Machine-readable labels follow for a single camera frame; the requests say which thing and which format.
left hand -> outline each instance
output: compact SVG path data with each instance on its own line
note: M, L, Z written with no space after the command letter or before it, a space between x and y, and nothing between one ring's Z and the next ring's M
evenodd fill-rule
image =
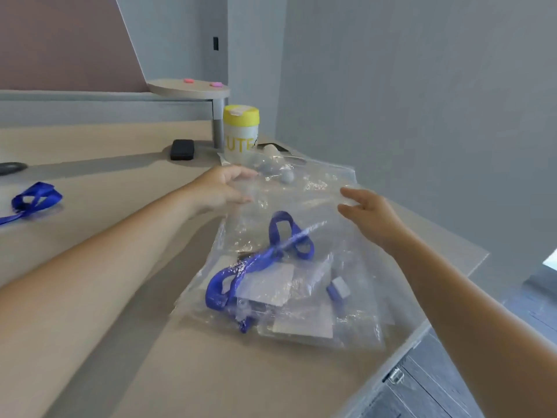
M207 170L197 179L187 184L184 189L192 201L196 210L213 210L222 207L226 203L233 202L243 204L251 202L252 199L241 194L237 189L228 185L228 182L236 178L252 178L257 175L251 170L239 165L216 166Z

transparent plastic sheet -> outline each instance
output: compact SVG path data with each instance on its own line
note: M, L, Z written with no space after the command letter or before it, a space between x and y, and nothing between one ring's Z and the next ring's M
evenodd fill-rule
M334 348L381 349L374 276L358 247L359 232L337 211L346 202L340 188L357 185L354 170L298 157L281 157L271 165L262 154L251 159L247 165L260 175L233 185L254 202L234 208L223 220L205 266L174 313L219 329ZM215 286L217 275L227 270L222 287ZM208 308L209 292L219 310Z

tabletop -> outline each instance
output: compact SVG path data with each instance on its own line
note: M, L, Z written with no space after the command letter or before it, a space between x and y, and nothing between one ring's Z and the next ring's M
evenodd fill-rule
M193 161L169 160L174 139ZM218 162L211 122L0 129L0 149L29 168L0 178L0 216L45 181L64 195L40 217L0 227L0 285L99 232ZM411 211L402 220L469 275L487 253ZM47 414L59 417L323 417L346 411L428 323L384 255L397 325L381 352L329 351L255 334L220 334L178 316L174 302L203 266L222 212L188 221Z

right arm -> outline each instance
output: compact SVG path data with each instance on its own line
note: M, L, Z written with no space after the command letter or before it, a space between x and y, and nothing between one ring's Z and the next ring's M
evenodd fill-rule
M486 418L555 416L557 348L464 277L373 192L342 189L339 205L393 256Z

yellow lid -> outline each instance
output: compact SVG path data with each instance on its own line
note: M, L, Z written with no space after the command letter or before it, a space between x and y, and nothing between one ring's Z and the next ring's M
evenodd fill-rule
M259 125L259 110L249 105L227 105L224 121L231 126L256 126Z

